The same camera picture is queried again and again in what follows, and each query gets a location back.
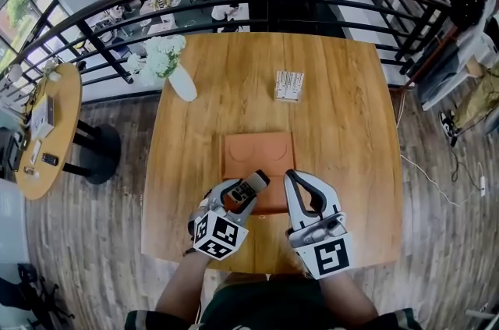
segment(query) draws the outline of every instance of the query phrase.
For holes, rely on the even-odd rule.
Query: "white flower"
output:
[[[146,65],[146,61],[141,59],[137,54],[132,54],[126,62],[124,62],[125,69],[132,75],[136,75]]]
[[[144,85],[153,85],[156,79],[172,74],[185,46],[186,38],[182,35],[152,37],[144,42],[147,57],[141,59],[137,54],[132,54],[126,61],[125,68],[133,75],[139,73]]]

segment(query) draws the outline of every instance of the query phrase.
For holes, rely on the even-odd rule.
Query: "white vase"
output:
[[[180,64],[177,65],[172,74],[168,77],[173,90],[185,101],[193,101],[197,97],[196,86],[186,69]]]

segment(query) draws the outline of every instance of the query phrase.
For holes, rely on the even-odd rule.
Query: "wooden tabletop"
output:
[[[46,84],[42,80],[38,87],[37,99],[43,94],[54,98],[54,129],[41,140],[41,149],[37,160],[31,165],[30,158],[36,140],[31,140],[21,157],[16,181],[21,192],[29,200],[42,198],[52,187],[69,156],[76,125],[81,109],[81,77],[73,64],[61,64],[56,68],[61,75],[58,82],[49,80]],[[41,161],[42,153],[49,153],[59,158],[57,166],[45,164]],[[24,173],[24,167],[29,166],[38,172],[38,176]]]
[[[396,260],[401,243],[402,169],[395,117],[373,44],[302,34],[187,37],[182,64],[198,97],[165,84],[150,146],[142,252],[180,261],[187,220],[221,181],[225,134],[291,131],[296,168],[331,184],[353,235],[356,266]],[[278,70],[305,73],[303,99],[274,100]],[[287,214],[252,216],[241,249],[212,268],[297,271]]]

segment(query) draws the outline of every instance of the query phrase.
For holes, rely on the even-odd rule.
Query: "hardwood floor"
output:
[[[455,102],[467,90],[456,93]],[[140,254],[141,198],[157,103],[155,97],[85,107],[82,120],[111,123],[122,135],[117,175],[91,186],[64,174],[45,198],[27,201],[31,260],[61,286],[62,299],[76,315],[74,328],[122,328],[129,310],[155,305],[175,270],[175,263]],[[464,169],[451,181],[454,158],[437,120],[444,108],[453,108],[451,99],[421,112],[415,95],[408,94],[399,126],[401,153],[462,206],[449,204],[424,174],[402,160],[401,257],[359,269],[354,279],[380,312],[413,307],[425,328],[464,329],[479,323],[467,318],[465,309],[478,310],[487,302],[491,308],[498,300],[499,136],[484,137],[480,123],[455,148],[475,182],[481,162],[487,195],[480,198]],[[224,275],[207,272],[205,300]]]

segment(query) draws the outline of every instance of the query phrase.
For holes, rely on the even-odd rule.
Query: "black table base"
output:
[[[107,182],[116,172],[121,157],[121,140],[118,131],[108,124],[92,127],[78,121],[81,133],[75,133],[73,143],[80,145],[80,166],[65,164],[62,169],[84,176],[91,184]]]

